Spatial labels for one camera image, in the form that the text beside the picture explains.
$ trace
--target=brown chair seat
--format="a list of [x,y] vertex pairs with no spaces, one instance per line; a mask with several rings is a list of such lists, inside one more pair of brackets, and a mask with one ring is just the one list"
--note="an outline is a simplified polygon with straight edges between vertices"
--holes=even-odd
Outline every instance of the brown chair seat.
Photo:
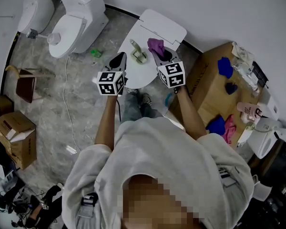
[[[21,69],[19,72],[20,75],[22,74],[31,74],[31,72],[28,72],[24,69]],[[16,86],[16,94],[22,98],[24,101],[28,103],[32,103],[33,101],[33,94],[34,94],[34,85],[35,85],[35,78],[29,77],[29,78],[19,78],[17,81]]]

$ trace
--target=open cardboard box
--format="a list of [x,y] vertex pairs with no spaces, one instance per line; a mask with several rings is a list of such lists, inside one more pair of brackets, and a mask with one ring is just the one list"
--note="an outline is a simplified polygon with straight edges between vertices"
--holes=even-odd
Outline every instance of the open cardboard box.
[[[230,146],[236,148],[237,141],[247,125],[241,120],[241,112],[237,110],[236,105],[238,102],[257,104],[258,96],[252,94],[252,90],[237,72],[234,71],[230,79],[218,73],[218,60],[225,57],[230,62],[233,61],[235,56],[232,54],[232,49],[232,43],[228,42],[201,54],[187,76],[186,86],[193,106],[205,126],[218,115],[221,115],[224,120],[231,114],[234,115],[236,131],[231,138]],[[237,91],[231,95],[225,90],[225,85],[228,82],[238,86]],[[169,111],[181,124],[183,123],[177,97],[170,105]]]
[[0,117],[0,142],[20,169],[36,160],[35,128],[34,123],[20,111]]

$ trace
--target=blue cloth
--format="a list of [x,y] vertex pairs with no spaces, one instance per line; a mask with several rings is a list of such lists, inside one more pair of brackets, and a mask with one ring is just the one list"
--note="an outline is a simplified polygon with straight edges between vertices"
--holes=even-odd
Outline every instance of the blue cloth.
[[238,89],[238,86],[236,84],[233,84],[232,82],[228,82],[225,85],[225,90],[229,95],[234,93],[237,89]]
[[219,135],[225,134],[225,121],[222,118],[222,116],[219,116],[217,119],[211,121],[207,127],[207,130],[210,131],[210,133],[216,133]]
[[217,65],[219,74],[224,75],[230,79],[233,74],[233,68],[231,66],[230,60],[228,58],[222,57],[220,60],[218,60]]

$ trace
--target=white cable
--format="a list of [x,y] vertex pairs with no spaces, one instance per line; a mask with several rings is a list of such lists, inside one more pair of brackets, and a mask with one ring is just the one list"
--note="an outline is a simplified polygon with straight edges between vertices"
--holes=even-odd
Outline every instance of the white cable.
[[65,103],[65,105],[66,105],[67,112],[68,112],[68,116],[69,116],[69,119],[70,119],[70,122],[71,122],[72,138],[73,138],[73,141],[74,141],[75,145],[77,146],[76,141],[75,141],[75,139],[74,139],[73,123],[72,123],[72,120],[71,120],[71,116],[70,116],[70,113],[69,113],[69,109],[68,109],[67,103],[66,103],[66,101],[65,101],[65,88],[66,88],[67,81],[68,81],[68,75],[67,75],[67,64],[68,64],[68,60],[69,60],[69,56],[67,57],[67,61],[66,61],[66,82],[65,82],[65,86],[63,87],[62,98],[63,98],[63,101],[64,101],[64,103]]

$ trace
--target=power cord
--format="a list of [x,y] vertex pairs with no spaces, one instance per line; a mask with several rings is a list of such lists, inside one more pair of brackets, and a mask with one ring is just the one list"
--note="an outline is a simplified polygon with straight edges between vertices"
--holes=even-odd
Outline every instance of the power cord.
[[254,130],[256,130],[257,132],[261,132],[261,133],[267,133],[267,132],[273,131],[273,129],[269,129],[268,131],[259,131],[259,130],[255,129],[255,128],[254,128]]
[[116,102],[118,103],[118,106],[119,106],[119,117],[120,117],[120,122],[121,122],[121,108],[120,108],[120,103],[119,103],[119,100],[116,100]]
[[68,75],[67,75],[67,64],[68,64],[68,60],[69,60],[69,56],[67,57],[67,61],[66,61],[66,82],[65,82],[65,86],[63,87],[62,98],[63,98],[63,101],[64,101],[64,103],[65,103],[65,105],[66,105],[67,112],[68,112],[68,116],[69,116],[69,119],[70,119],[70,122],[71,122],[72,138],[73,138],[73,141],[74,141],[75,145],[77,146],[76,141],[75,141],[75,139],[74,139],[73,123],[72,123],[72,120],[71,120],[71,116],[70,116],[70,113],[69,113],[69,109],[68,109],[67,103],[66,103],[66,101],[65,101],[65,88],[66,88],[67,81],[68,81]]
[[35,197],[40,197],[41,196],[41,198],[43,198],[43,194],[45,194],[45,192],[43,191],[43,190],[41,190],[41,193],[40,194],[37,194],[37,193],[35,193],[31,188],[29,188],[29,187],[24,187],[23,189],[22,189],[22,193],[24,192],[24,190],[25,189],[29,189],[30,191],[32,191],[34,194],[35,194]]

